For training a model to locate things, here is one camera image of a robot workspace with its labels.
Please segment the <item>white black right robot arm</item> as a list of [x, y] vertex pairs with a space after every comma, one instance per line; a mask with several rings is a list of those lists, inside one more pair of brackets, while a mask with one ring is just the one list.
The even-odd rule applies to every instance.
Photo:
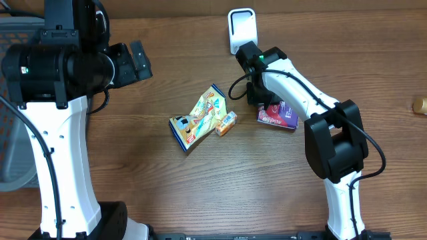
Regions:
[[329, 239], [366, 239], [357, 178], [368, 146], [357, 105], [321, 92], [273, 47], [261, 51], [250, 41], [236, 52], [248, 77], [248, 103], [287, 103], [304, 122], [305, 156], [326, 188]]

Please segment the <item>red purple Carefree pad pack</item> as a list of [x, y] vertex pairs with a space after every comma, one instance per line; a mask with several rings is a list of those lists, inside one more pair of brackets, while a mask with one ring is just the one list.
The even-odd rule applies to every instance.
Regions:
[[263, 105], [258, 107], [257, 120], [260, 123], [295, 130], [298, 128], [298, 119], [296, 112], [284, 101], [270, 105], [267, 109]]

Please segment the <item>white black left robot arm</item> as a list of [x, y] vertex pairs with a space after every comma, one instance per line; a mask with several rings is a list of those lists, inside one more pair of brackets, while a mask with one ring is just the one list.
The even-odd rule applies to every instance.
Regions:
[[33, 239], [149, 239], [121, 201], [100, 202], [86, 143], [88, 100], [152, 76], [139, 41], [109, 44], [100, 1], [46, 1], [32, 43], [8, 48], [2, 103], [24, 122], [31, 141], [42, 216]]

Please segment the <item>white tube with gold cap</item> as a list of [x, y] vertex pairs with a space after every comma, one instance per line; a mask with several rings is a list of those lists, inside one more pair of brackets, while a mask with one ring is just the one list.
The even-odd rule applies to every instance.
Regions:
[[416, 98], [412, 104], [412, 110], [416, 114], [427, 114], [427, 98], [426, 97], [419, 97]]

